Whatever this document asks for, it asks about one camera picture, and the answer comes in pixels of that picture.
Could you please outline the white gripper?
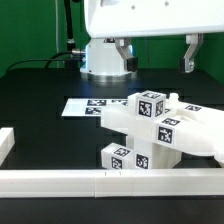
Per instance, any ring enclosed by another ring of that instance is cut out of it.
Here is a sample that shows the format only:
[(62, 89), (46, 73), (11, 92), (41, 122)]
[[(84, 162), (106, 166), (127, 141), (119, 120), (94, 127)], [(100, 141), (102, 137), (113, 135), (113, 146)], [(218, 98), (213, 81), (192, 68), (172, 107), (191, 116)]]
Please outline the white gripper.
[(181, 73), (191, 73), (203, 35), (224, 31), (224, 0), (84, 0), (85, 24), (92, 38), (116, 38), (126, 72), (136, 72), (130, 38), (186, 35), (188, 49), (179, 59)]

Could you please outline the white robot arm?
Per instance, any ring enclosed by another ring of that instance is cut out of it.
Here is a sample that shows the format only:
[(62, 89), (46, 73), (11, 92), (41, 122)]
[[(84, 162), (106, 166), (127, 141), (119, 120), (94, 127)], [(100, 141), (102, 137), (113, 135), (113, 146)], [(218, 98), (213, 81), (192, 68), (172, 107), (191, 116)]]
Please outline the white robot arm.
[(190, 73), (203, 35), (224, 31), (224, 0), (84, 0), (84, 15), (90, 42), (81, 71), (101, 80), (137, 71), (133, 37), (184, 35), (180, 69)]

